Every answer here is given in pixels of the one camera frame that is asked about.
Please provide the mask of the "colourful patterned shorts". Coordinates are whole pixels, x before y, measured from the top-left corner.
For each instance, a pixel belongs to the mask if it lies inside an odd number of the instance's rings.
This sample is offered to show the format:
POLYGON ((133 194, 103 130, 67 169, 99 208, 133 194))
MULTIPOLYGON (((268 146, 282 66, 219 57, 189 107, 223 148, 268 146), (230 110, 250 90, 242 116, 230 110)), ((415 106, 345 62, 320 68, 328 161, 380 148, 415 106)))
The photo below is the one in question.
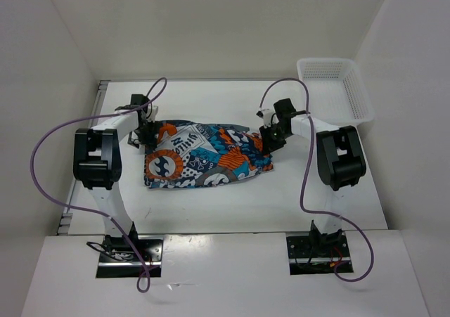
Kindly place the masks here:
POLYGON ((274 168, 257 130, 188 120, 158 122, 156 146, 145 147, 147 188, 207 188, 253 178, 274 168))

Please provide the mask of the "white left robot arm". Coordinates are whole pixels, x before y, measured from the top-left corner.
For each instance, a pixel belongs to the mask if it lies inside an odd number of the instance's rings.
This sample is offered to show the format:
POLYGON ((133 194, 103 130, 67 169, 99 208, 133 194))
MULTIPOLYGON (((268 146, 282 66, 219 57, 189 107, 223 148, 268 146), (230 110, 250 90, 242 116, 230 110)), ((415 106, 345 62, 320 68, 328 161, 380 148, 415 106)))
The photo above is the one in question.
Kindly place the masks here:
POLYGON ((147 96, 133 94, 130 104, 88 129, 75 132, 73 174, 94 198, 103 217, 108 249, 124 260, 135 259, 141 250, 134 222, 124 206, 119 188, 122 175, 120 141, 140 148, 154 148, 159 124, 158 109, 147 96))

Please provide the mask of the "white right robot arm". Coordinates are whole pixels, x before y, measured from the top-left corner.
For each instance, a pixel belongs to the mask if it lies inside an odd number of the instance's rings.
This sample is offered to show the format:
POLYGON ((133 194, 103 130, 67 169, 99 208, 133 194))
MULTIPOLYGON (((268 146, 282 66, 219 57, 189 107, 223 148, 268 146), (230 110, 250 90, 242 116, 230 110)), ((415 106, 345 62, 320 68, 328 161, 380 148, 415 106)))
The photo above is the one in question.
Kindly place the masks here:
POLYGON ((300 197, 304 199, 307 177, 313 166, 328 190, 325 204, 318 209, 307 209, 303 202, 300 208, 313 215, 309 250, 316 256, 323 256, 341 241, 349 189, 366 174, 366 160, 357 130, 353 126, 338 127, 315 119, 305 110, 297 111, 289 98, 276 102, 273 109, 259 110, 257 116, 263 121, 259 132, 264 153, 281 149, 291 136, 309 140, 300 197))

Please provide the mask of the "white plastic basket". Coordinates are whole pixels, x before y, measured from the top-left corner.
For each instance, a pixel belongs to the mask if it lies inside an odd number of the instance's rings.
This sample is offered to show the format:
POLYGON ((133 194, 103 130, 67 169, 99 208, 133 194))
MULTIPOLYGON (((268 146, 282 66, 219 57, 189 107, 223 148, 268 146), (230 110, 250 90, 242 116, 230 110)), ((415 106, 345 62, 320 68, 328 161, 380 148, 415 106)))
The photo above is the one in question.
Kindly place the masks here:
POLYGON ((309 90, 309 110, 324 122, 358 126, 375 113, 357 64, 346 58, 303 58, 297 73, 309 90))

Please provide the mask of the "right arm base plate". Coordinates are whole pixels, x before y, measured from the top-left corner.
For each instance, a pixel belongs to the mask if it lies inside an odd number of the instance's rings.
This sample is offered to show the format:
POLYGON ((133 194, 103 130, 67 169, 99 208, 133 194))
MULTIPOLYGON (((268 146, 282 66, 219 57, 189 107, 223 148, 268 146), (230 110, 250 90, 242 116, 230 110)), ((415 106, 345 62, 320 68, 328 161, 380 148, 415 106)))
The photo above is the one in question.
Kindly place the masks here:
POLYGON ((329 274, 335 268, 338 273, 354 272, 345 234, 339 242, 321 247, 315 246, 306 232, 289 233, 285 241, 291 276, 329 274))

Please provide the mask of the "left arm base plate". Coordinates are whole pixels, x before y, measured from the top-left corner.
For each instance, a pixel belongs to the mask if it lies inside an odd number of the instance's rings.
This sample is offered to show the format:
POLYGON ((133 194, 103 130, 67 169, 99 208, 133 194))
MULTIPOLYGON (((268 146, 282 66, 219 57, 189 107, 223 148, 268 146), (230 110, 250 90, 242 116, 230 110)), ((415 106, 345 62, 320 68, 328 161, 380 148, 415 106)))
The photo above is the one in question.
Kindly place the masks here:
MULTIPOLYGON (((162 273, 162 235, 141 235, 135 242, 151 278, 160 278, 162 273)), ((104 238, 102 243, 87 242, 92 250, 99 253, 97 278, 138 278, 145 276, 142 263, 128 245, 114 246, 111 239, 104 238)))

